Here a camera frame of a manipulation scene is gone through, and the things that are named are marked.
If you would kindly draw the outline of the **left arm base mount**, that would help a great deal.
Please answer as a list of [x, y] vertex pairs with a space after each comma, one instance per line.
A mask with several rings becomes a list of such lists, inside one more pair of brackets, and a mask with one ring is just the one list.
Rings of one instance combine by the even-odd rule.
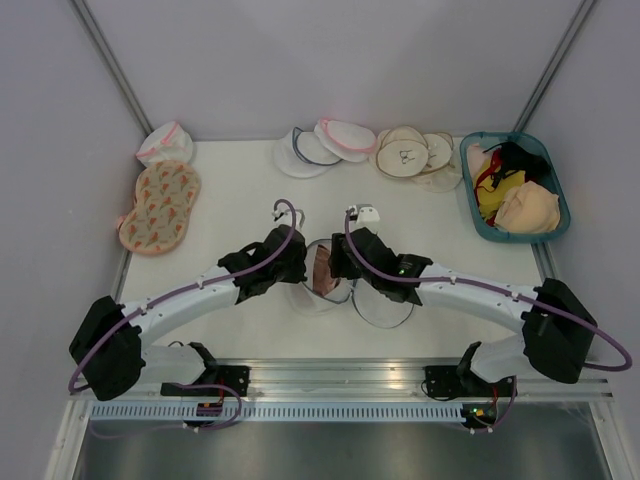
[[163, 397], [246, 397], [250, 384], [251, 368], [247, 365], [221, 365], [207, 369], [193, 383], [187, 386], [177, 383], [163, 383], [160, 395]]

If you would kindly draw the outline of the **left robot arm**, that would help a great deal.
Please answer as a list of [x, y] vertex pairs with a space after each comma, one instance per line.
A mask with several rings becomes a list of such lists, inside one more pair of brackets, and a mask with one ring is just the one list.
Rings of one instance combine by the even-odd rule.
[[219, 365], [200, 342], [158, 345], [172, 331], [216, 310], [265, 294], [278, 283], [304, 281], [306, 240], [280, 225], [220, 259], [187, 285], [158, 297], [119, 304], [104, 296], [93, 302], [69, 346], [76, 369], [72, 394], [91, 391], [113, 400], [132, 387], [158, 384], [165, 396], [206, 396], [219, 391]]

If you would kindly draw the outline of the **dusty pink bra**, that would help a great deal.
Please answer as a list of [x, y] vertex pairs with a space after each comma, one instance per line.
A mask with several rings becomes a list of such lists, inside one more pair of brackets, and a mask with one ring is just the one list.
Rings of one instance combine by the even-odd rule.
[[322, 297], [329, 295], [341, 282], [339, 278], [334, 278], [331, 274], [330, 254], [331, 252], [326, 246], [317, 245], [313, 260], [312, 291]]

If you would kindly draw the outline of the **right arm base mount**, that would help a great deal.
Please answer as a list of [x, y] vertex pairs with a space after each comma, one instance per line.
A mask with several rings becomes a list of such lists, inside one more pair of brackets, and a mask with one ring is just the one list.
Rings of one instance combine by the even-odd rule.
[[436, 401], [453, 401], [459, 398], [482, 396], [482, 390], [465, 386], [456, 373], [455, 366], [433, 365], [423, 367], [422, 393]]

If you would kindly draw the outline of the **blue-trimmed white mesh laundry bag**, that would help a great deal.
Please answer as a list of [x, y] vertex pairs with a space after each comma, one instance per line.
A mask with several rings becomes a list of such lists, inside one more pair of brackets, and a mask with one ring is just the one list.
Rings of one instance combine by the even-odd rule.
[[329, 239], [313, 241], [307, 247], [307, 280], [289, 285], [286, 290], [287, 298], [294, 310], [306, 315], [326, 315], [336, 312], [341, 306], [350, 305], [362, 320], [379, 329], [394, 329], [411, 317], [414, 311], [412, 304], [392, 302], [362, 279], [340, 279], [340, 285], [326, 297], [314, 293], [312, 271], [318, 244], [331, 250]]

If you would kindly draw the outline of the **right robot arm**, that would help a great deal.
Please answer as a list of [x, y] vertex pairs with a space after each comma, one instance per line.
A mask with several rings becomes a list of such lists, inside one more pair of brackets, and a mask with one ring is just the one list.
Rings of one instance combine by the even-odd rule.
[[511, 331], [503, 340], [467, 347], [453, 367], [456, 393], [481, 395], [529, 372], [574, 384], [585, 366], [597, 323], [559, 280], [509, 287], [462, 277], [427, 257], [394, 253], [366, 228], [332, 235], [329, 268], [341, 279], [366, 282], [392, 302], [452, 309]]

